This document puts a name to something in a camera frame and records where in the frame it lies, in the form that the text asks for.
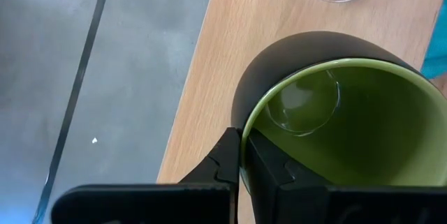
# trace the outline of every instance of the wooden table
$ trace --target wooden table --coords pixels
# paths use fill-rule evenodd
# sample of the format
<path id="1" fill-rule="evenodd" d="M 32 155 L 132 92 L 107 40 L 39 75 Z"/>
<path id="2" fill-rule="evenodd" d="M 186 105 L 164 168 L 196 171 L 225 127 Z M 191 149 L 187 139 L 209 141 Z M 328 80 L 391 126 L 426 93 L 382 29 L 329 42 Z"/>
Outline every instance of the wooden table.
<path id="1" fill-rule="evenodd" d="M 422 66 L 442 0 L 210 0 L 180 100 L 159 183 L 178 182 L 230 126 L 237 83 L 250 61 L 304 31 L 351 34 Z M 241 186 L 239 222 L 254 223 Z"/>

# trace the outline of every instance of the black strip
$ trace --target black strip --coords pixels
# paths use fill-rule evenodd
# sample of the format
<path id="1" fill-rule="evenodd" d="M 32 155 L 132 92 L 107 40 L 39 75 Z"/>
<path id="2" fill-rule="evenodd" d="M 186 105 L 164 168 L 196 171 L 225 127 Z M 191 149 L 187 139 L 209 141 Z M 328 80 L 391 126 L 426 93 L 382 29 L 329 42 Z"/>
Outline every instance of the black strip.
<path id="1" fill-rule="evenodd" d="M 91 49 L 93 48 L 96 32 L 98 31 L 99 22 L 101 21 L 104 4 L 105 0 L 96 0 L 96 7 L 95 11 L 93 12 L 93 17 L 91 18 L 90 28 L 87 34 L 87 39 L 85 40 L 84 50 L 82 51 L 78 72 L 76 73 L 73 88 L 71 89 L 70 99 L 68 100 L 64 120 L 62 121 L 61 131 L 59 132 L 59 137 L 57 139 L 56 149 L 54 150 L 53 158 L 50 163 L 50 171 L 48 172 L 47 181 L 43 186 L 41 199 L 39 200 L 36 214 L 34 215 L 33 224 L 41 224 L 43 222 L 45 212 L 48 208 L 48 202 L 50 200 L 51 191 L 54 186 L 57 168 L 59 167 L 59 163 L 61 161 L 62 151 L 64 150 L 68 130 L 70 129 L 71 119 L 73 118 L 73 113 L 78 101 L 85 70 L 87 68 L 87 64 L 89 63 Z"/>

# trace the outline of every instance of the gray floor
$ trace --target gray floor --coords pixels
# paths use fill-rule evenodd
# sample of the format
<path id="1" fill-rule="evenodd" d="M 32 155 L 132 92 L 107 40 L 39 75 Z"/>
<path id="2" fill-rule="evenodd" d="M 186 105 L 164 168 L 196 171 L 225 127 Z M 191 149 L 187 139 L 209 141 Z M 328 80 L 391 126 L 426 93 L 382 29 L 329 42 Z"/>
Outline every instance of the gray floor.
<path id="1" fill-rule="evenodd" d="M 106 1 L 50 207 L 81 184 L 155 182 L 208 1 Z M 95 4 L 0 0 L 0 223 L 36 211 Z"/>

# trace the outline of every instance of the mug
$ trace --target mug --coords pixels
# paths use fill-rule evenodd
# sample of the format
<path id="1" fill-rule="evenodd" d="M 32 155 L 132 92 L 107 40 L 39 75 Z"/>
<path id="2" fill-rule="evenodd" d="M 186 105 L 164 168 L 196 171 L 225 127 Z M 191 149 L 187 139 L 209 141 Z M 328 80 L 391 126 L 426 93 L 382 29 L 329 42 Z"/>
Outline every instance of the mug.
<path id="1" fill-rule="evenodd" d="M 232 125 L 252 128 L 334 184 L 443 186 L 447 101 L 380 47 L 313 31 L 263 50 L 235 92 Z"/>

